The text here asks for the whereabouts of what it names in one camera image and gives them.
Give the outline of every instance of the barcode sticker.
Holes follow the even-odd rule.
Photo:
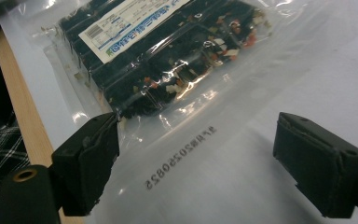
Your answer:
[[[86,35],[92,39],[95,36],[97,36],[98,34],[102,33],[103,29],[101,29],[101,27],[99,25],[94,25],[93,27],[91,27],[87,32]]]
[[[127,0],[79,36],[103,63],[108,63],[187,2],[189,0]]]

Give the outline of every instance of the plastic packaging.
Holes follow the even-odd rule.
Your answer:
[[[187,117],[186,113],[176,113],[174,120],[165,118],[163,112],[167,108],[182,102],[179,111],[184,111],[183,107],[193,105],[200,93],[192,96],[191,92],[199,85],[213,90],[222,89],[220,82],[207,83],[204,79],[221,76],[219,73],[224,72],[232,61],[245,60],[247,56],[241,53],[271,34],[271,24],[265,9],[239,0],[165,2],[167,1],[161,2],[166,4],[162,8],[174,7],[178,3],[184,6],[176,6],[175,11],[167,19],[158,21],[161,23],[154,29],[141,29],[139,27],[142,23],[136,26],[128,22],[134,20],[133,15],[128,18],[121,15],[123,19],[117,16],[119,11],[117,14],[110,11],[123,8],[123,5],[126,10],[133,10],[132,7],[136,4],[150,8],[156,4],[161,7],[159,1],[151,4],[152,6],[142,5],[143,3],[137,1],[91,1],[59,20],[52,33],[57,32],[57,27],[62,32],[50,35],[59,50],[66,46],[67,51],[70,49],[75,57],[73,61],[79,68],[78,72],[73,71],[72,65],[71,69],[67,69],[71,70],[67,71],[68,77],[75,77],[73,82],[82,81],[84,88],[93,93],[103,111],[113,109],[118,112],[122,117],[121,128],[125,131],[123,139],[127,137],[130,141],[138,141],[140,138],[135,133],[137,128],[134,130],[133,126],[127,125],[128,119],[159,117],[158,123],[161,125],[162,122],[161,127],[165,131],[158,132],[164,135]],[[155,16],[157,20],[165,12],[157,13],[158,15],[151,13],[150,17]],[[110,27],[107,21],[115,26]],[[129,32],[129,27],[135,27],[131,32],[138,32],[136,35],[130,32],[134,38],[137,35],[144,36],[138,37],[139,40],[132,41],[126,47],[126,43],[131,42],[125,39],[129,36],[125,35],[125,32]],[[121,44],[121,48],[126,48],[121,53],[112,51],[114,44],[106,49],[105,45],[116,39],[116,46]],[[103,63],[95,54],[95,49],[92,49],[95,46],[101,46],[102,51],[110,50],[109,54],[114,54],[112,60]],[[57,54],[63,62],[69,64],[69,60],[64,59],[65,52]],[[173,121],[177,124],[166,125]]]
[[[59,20],[85,2],[55,1],[45,8],[47,2],[42,7],[24,2],[10,13],[54,62],[58,82],[70,80],[82,113],[92,118],[92,108],[111,110],[104,88],[93,86],[94,73],[89,77],[93,63],[79,63],[83,54],[77,57],[74,49],[81,42],[68,48],[57,32]],[[337,223],[323,219],[297,192],[293,179],[273,160],[271,141],[278,111],[305,115],[297,110],[318,109],[313,107],[317,103],[304,102],[319,93],[318,85],[286,91],[303,78],[312,81],[323,71],[314,65],[330,62],[356,37],[353,6],[345,0],[241,2],[262,9],[271,29],[263,33],[258,28],[254,46],[242,50],[236,61],[215,67],[180,100],[156,115],[127,120],[122,153],[90,223]],[[309,94],[300,101],[296,94],[304,89]]]

